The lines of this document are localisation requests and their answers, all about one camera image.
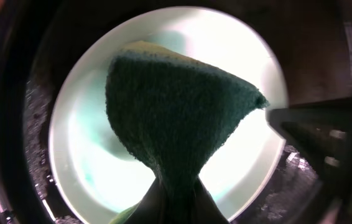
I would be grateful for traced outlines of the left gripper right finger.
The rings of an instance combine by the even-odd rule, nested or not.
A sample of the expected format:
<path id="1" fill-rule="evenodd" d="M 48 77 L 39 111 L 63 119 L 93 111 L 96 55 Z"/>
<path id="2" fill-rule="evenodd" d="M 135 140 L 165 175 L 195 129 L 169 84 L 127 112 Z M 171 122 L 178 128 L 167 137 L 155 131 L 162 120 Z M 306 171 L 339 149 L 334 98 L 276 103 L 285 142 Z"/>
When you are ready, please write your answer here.
<path id="1" fill-rule="evenodd" d="M 197 179 L 193 189 L 191 223 L 229 224 L 200 179 Z"/>

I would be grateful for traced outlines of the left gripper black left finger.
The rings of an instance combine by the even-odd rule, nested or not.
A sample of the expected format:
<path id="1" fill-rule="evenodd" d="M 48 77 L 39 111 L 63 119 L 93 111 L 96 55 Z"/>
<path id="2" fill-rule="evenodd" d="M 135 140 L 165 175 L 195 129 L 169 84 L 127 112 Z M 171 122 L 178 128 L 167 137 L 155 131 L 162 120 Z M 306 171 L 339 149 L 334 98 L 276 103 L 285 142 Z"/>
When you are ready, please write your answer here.
<path id="1" fill-rule="evenodd" d="M 166 208 L 167 194 L 161 181 L 156 178 L 124 224 L 163 224 Z"/>

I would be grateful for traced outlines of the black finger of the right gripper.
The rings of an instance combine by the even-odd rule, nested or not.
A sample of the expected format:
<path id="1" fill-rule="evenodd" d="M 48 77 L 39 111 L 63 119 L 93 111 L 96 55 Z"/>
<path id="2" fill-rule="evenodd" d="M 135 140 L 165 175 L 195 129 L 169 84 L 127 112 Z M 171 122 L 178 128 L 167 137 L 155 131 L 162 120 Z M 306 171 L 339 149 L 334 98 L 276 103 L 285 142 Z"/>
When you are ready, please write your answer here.
<path id="1" fill-rule="evenodd" d="M 352 177 L 352 96 L 271 110 L 269 124 L 321 179 Z"/>

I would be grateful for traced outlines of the pale green plate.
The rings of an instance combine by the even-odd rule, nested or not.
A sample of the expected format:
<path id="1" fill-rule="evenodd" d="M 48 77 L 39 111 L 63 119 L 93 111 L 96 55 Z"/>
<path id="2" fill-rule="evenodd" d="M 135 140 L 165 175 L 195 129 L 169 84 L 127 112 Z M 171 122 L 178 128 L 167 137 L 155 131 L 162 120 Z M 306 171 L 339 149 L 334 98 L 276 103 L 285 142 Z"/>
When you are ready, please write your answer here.
<path id="1" fill-rule="evenodd" d="M 218 67 L 255 85 L 270 109 L 285 108 L 287 88 L 271 48 L 237 18 L 204 7 L 168 7 L 133 17 L 107 32 L 77 61 L 57 96 L 49 128 L 53 180 L 83 223 L 109 223 L 135 205 L 153 172 L 127 153 L 105 113 L 104 86 L 113 54 L 144 40 Z M 200 172 L 220 212 L 237 218 L 273 174 L 285 141 L 268 110 L 245 117 Z"/>

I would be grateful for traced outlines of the green sponge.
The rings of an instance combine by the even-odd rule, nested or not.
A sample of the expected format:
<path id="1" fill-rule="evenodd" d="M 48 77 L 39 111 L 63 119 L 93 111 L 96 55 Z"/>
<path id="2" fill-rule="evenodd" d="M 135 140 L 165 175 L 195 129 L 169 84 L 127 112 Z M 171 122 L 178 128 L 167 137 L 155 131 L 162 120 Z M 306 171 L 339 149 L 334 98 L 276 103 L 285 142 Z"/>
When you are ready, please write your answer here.
<path id="1" fill-rule="evenodd" d="M 165 188 L 165 223 L 182 224 L 191 223 L 203 166 L 249 113 L 269 104 L 253 84 L 144 41 L 114 54 L 105 97 L 115 135 Z M 114 222 L 124 223 L 137 204 Z"/>

